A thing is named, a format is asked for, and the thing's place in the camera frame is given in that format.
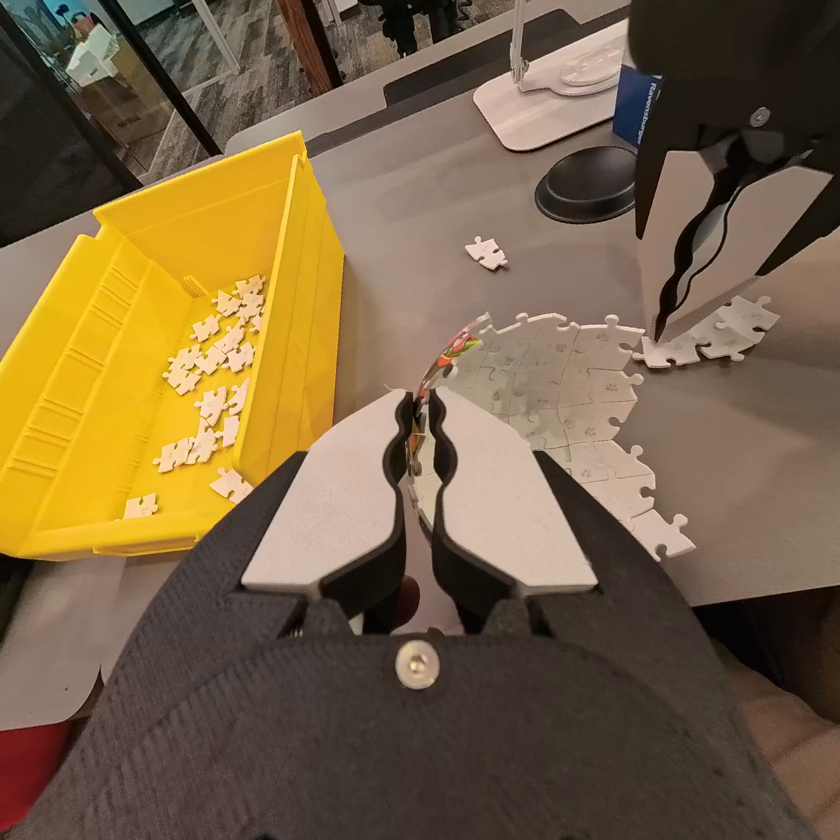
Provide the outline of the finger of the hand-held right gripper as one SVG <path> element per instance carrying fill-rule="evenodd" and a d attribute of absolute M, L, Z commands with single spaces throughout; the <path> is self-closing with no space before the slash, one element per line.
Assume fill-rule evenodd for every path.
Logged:
<path fill-rule="evenodd" d="M 730 293 L 752 278 L 769 274 L 829 226 L 831 175 L 805 164 L 787 164 L 759 178 L 738 178 L 730 192 L 720 186 L 733 169 L 721 169 L 707 205 L 707 215 L 719 212 L 719 247 L 711 270 L 719 297 L 704 311 L 694 311 L 670 327 L 681 331 L 711 312 Z"/>
<path fill-rule="evenodd" d="M 719 297 L 711 259 L 719 247 L 719 212 L 707 215 L 716 187 L 716 151 L 666 154 L 639 242 L 644 319 L 652 339 L 677 335 L 679 322 Z"/>

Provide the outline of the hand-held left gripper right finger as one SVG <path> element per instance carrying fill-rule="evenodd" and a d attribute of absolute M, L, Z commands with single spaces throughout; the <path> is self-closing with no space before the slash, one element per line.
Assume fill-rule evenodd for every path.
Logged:
<path fill-rule="evenodd" d="M 440 478 L 434 576 L 485 622 L 502 601 L 592 591 L 597 578 L 535 452 L 509 425 L 451 389 L 428 394 Z"/>

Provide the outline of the partly built puzzle ball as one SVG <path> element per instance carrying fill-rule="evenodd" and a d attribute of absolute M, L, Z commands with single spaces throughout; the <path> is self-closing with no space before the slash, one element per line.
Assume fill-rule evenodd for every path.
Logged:
<path fill-rule="evenodd" d="M 687 518 L 672 521 L 644 490 L 655 473 L 643 449 L 623 448 L 616 435 L 634 410 L 641 374 L 627 374 L 644 331 L 620 324 L 579 325 L 549 312 L 523 312 L 505 328 L 489 313 L 467 324 L 427 368 L 416 391 L 419 407 L 409 443 L 408 490 L 427 539 L 441 479 L 434 471 L 435 443 L 426 432 L 427 394 L 448 389 L 513 428 L 530 448 L 556 461 L 621 522 L 655 560 L 693 551 L 683 533 Z"/>

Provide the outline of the white puzzle piece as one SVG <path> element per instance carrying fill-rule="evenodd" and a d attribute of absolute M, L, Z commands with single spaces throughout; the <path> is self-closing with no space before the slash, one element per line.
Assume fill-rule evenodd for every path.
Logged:
<path fill-rule="evenodd" d="M 494 238 L 482 239 L 476 236 L 472 243 L 465 246 L 465 252 L 489 271 L 497 271 L 508 265 L 508 259 Z"/>
<path fill-rule="evenodd" d="M 700 356 L 695 336 L 691 331 L 687 331 L 664 342 L 656 342 L 648 336 L 643 336 L 640 350 L 633 352 L 633 360 L 644 363 L 650 370 L 663 370 L 673 364 L 697 364 L 700 362 Z"/>

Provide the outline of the black round ball stand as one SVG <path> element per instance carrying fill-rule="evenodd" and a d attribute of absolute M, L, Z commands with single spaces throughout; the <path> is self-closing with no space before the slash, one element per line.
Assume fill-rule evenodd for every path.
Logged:
<path fill-rule="evenodd" d="M 635 205 L 635 150 L 593 146 L 567 154 L 537 184 L 540 213 L 563 224 L 599 224 Z"/>

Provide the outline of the blue puzzle box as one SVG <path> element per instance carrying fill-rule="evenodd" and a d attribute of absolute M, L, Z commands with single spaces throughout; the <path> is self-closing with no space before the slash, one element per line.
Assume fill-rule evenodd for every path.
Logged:
<path fill-rule="evenodd" d="M 612 132 L 638 148 L 644 136 L 651 108 L 655 105 L 663 77 L 646 75 L 635 66 L 623 64 L 616 91 Z"/>

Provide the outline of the pile of white puzzle pieces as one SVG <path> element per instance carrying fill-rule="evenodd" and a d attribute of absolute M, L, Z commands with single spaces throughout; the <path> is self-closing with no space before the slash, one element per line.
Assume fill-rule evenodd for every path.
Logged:
<path fill-rule="evenodd" d="M 254 275 L 235 282 L 231 292 L 219 290 L 211 299 L 214 312 L 195 322 L 190 344 L 169 359 L 163 378 L 178 396 L 195 389 L 220 372 L 248 373 L 256 356 L 252 339 L 260 336 L 266 298 L 266 277 Z M 194 402 L 195 433 L 161 446 L 152 460 L 159 474 L 208 463 L 237 441 L 249 392 L 249 377 L 231 385 L 214 385 Z"/>

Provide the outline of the white loose puzzle piece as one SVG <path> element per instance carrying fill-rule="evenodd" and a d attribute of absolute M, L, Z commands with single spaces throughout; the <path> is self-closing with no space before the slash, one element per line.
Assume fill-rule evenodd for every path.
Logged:
<path fill-rule="evenodd" d="M 489 271 L 497 271 L 508 265 L 508 259 L 494 238 L 482 239 L 476 236 L 472 243 L 465 246 L 465 252 Z"/>

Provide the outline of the person's left hand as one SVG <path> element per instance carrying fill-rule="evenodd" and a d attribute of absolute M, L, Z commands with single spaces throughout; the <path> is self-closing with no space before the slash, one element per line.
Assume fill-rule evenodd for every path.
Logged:
<path fill-rule="evenodd" d="M 409 624 L 417 614 L 421 601 L 419 583 L 409 574 L 402 578 L 400 588 L 396 594 L 395 614 L 392 633 Z"/>

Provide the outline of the white rounded object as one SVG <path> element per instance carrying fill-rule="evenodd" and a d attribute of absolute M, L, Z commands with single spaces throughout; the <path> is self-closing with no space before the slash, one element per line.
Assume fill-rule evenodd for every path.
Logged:
<path fill-rule="evenodd" d="M 539 150 L 610 120 L 627 42 L 627 18 L 527 61 L 526 3 L 513 6 L 507 75 L 477 88 L 474 103 L 509 151 Z"/>

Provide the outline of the yellow plastic bin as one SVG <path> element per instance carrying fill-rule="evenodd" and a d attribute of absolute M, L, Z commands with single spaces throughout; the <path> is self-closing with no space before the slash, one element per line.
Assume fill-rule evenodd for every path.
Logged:
<path fill-rule="evenodd" d="M 2 359 L 2 552 L 189 550 L 333 425 L 344 253 L 301 132 L 93 211 Z M 211 299 L 266 277 L 248 373 L 179 396 L 163 373 Z M 214 385 L 249 377 L 237 441 L 163 475 Z"/>

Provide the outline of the red object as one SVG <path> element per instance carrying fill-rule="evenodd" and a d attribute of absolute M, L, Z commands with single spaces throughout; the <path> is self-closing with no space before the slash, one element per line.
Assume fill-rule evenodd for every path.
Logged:
<path fill-rule="evenodd" d="M 55 775 L 71 721 L 1 732 L 1 831 L 19 823 Z"/>

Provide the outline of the black framed glass partition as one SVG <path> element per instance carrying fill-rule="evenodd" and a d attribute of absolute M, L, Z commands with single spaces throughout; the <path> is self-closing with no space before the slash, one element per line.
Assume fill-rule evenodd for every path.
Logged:
<path fill-rule="evenodd" d="M 174 118 L 205 152 L 211 135 L 139 26 L 173 2 L 1 4 L 1 243 L 11 245 L 153 179 Z M 117 79 L 67 75 L 95 25 L 119 41 Z"/>

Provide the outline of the white cardboard box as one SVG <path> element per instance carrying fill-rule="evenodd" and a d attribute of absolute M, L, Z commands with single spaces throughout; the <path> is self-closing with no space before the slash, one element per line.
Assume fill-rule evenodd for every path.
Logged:
<path fill-rule="evenodd" d="M 119 53 L 119 41 L 103 25 L 96 24 L 88 37 L 79 43 L 68 62 L 66 73 L 79 88 L 89 87 L 120 75 L 113 59 Z"/>

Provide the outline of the brown wooden post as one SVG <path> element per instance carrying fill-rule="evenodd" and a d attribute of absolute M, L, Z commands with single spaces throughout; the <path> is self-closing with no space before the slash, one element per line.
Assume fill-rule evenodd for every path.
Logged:
<path fill-rule="evenodd" d="M 340 88 L 343 79 L 314 1 L 275 1 L 313 97 Z"/>

